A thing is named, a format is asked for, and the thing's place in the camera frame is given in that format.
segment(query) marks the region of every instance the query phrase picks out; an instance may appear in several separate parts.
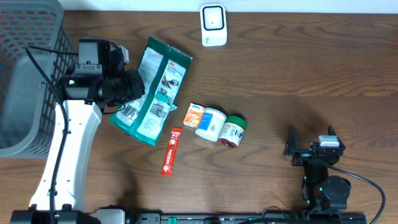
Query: wooden tabletop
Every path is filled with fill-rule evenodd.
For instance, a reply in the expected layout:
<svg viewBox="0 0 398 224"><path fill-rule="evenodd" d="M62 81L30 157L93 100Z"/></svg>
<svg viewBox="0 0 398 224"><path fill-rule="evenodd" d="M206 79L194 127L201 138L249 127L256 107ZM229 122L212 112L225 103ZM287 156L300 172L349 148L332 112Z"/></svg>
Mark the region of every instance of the wooden tabletop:
<svg viewBox="0 0 398 224"><path fill-rule="evenodd" d="M228 42L201 44L198 12L66 12L77 48L82 37L115 41L138 66L150 35L193 57L156 147L138 143L104 116L86 181L86 211L109 204L165 213L299 210L302 167L283 156L288 127L298 141L332 125L347 149L335 166L378 183L387 196L380 223L398 213L398 16L229 13ZM212 143L183 127L172 177L160 169L170 130L182 127L191 102L242 114L248 128L238 148ZM0 222L27 209L45 160L0 159ZM352 184L349 212L368 221L381 203L369 184Z"/></svg>

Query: green cap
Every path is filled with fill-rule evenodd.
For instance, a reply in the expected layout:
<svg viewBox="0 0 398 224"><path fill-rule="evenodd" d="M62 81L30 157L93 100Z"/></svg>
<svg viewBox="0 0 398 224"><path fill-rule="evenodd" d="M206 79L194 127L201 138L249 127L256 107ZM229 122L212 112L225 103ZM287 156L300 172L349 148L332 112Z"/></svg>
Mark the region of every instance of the green cap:
<svg viewBox="0 0 398 224"><path fill-rule="evenodd" d="M247 122L245 122L242 118L239 118L237 116L229 116L225 122L231 122L237 124L240 127L242 127L244 130L246 130L246 127L248 126Z"/></svg>

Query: red candy wrapper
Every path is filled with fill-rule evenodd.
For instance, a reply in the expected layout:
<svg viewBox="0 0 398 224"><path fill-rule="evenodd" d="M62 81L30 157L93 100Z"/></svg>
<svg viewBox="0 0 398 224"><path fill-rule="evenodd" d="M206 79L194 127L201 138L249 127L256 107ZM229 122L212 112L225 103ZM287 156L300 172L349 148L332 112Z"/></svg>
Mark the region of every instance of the red candy wrapper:
<svg viewBox="0 0 398 224"><path fill-rule="evenodd" d="M181 133L182 128L172 128L172 135L170 136L169 145L167 146L166 156L164 157L161 172L162 175L165 175L167 177L172 176L174 157L175 153L177 152L178 142L180 140Z"/></svg>

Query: gray plastic basket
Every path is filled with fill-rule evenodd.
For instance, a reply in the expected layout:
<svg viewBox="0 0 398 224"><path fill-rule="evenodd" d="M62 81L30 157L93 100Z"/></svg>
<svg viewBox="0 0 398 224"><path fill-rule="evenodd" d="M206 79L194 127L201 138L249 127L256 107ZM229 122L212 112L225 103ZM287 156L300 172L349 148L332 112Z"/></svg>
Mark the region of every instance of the gray plastic basket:
<svg viewBox="0 0 398 224"><path fill-rule="evenodd" d="M0 157L48 156L56 102L24 48L36 45L72 52L62 21L57 0L0 0ZM30 51L53 84L77 60Z"/></svg>

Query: green and white bag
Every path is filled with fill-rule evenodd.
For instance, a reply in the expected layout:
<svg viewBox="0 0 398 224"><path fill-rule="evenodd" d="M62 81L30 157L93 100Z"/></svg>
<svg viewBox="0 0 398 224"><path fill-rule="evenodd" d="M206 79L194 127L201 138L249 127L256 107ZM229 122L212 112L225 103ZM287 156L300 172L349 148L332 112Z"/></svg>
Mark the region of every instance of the green and white bag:
<svg viewBox="0 0 398 224"><path fill-rule="evenodd" d="M192 57L150 37L139 64L145 95L126 103L109 121L138 141L156 145Z"/></svg>

